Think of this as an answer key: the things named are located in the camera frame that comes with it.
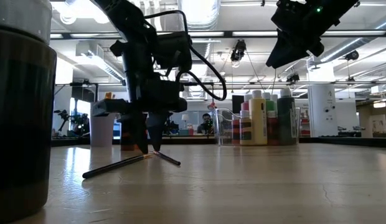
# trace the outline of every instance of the white pillar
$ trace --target white pillar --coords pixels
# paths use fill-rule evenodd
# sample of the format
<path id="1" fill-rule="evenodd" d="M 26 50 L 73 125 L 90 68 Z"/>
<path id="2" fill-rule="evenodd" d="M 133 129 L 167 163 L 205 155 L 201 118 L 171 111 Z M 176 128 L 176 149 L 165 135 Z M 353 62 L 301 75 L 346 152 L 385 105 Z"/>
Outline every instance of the white pillar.
<path id="1" fill-rule="evenodd" d="M 334 68 L 332 63 L 318 65 L 318 69 L 308 68 L 308 80 L 311 82 L 332 82 Z M 310 85 L 308 87 L 309 122 L 311 137 L 337 136 L 336 92 L 334 85 Z"/>
<path id="2" fill-rule="evenodd" d="M 57 58 L 56 65 L 56 84 L 64 84 L 73 82 L 73 65 L 68 62 Z M 55 87 L 55 93 L 61 88 L 61 86 Z M 70 114 L 70 99 L 71 99 L 72 88 L 70 86 L 65 86 L 62 88 L 56 95 L 54 100 L 54 111 L 55 110 L 67 110 L 67 113 Z M 54 114 L 52 128 L 56 131 L 60 128 L 63 123 L 63 119 Z M 68 121 L 64 124 L 61 135 L 67 135 L 68 130 Z"/>

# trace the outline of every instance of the table surface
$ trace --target table surface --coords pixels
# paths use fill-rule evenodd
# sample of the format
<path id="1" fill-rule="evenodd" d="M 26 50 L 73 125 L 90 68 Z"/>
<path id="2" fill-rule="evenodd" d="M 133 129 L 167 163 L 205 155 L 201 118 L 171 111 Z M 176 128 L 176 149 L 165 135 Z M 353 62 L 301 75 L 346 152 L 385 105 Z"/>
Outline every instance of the table surface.
<path id="1" fill-rule="evenodd" d="M 90 169 L 139 154 L 52 149 L 49 199 L 16 223 L 386 223 L 386 151 L 163 146 L 158 157 L 83 180 Z"/>

